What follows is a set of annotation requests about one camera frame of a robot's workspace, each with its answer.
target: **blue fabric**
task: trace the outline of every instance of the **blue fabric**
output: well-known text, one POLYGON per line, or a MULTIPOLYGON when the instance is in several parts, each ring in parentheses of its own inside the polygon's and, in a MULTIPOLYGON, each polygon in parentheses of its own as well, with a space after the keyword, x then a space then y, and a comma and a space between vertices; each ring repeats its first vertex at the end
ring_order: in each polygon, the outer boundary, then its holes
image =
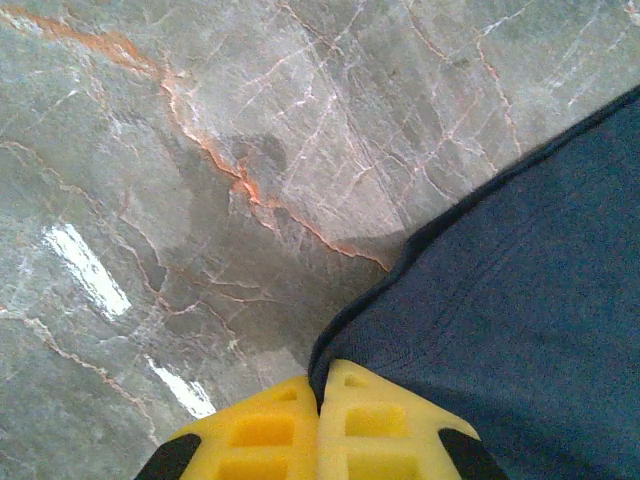
POLYGON ((476 427, 512 479, 640 478, 640 87, 418 231, 319 337, 476 427))

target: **gray marble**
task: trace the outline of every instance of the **gray marble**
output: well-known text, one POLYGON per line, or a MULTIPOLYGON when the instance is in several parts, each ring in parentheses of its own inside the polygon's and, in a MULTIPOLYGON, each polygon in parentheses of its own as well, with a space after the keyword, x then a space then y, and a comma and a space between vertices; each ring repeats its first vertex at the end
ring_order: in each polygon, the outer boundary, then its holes
POLYGON ((633 1, 0 3, 0 478, 130 478, 640 79, 633 1))

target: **polished stone floor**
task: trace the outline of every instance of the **polished stone floor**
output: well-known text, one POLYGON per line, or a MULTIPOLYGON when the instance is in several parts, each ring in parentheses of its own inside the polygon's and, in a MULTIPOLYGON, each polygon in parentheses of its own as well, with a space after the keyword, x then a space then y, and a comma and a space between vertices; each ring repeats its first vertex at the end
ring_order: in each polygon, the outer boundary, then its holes
POLYGON ((0 3, 0 478, 130 478, 640 80, 640 3, 0 3))

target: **marble floor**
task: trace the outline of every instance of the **marble floor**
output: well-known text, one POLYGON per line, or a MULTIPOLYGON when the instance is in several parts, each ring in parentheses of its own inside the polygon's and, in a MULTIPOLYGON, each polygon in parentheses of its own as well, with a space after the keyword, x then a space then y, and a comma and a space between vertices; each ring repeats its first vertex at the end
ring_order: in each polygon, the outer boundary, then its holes
POLYGON ((0 3, 0 478, 131 478, 640 79, 640 3, 0 3))

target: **yellow plastic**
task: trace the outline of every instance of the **yellow plastic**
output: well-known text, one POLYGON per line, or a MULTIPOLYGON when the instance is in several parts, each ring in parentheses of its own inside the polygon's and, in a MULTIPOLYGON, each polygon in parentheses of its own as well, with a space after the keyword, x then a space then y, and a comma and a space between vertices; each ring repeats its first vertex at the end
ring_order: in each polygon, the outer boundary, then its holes
POLYGON ((318 413, 295 377, 177 431, 200 436, 181 480, 315 480, 318 413))
POLYGON ((331 366, 318 425, 319 480, 458 480, 438 431, 461 418, 355 363, 331 366))

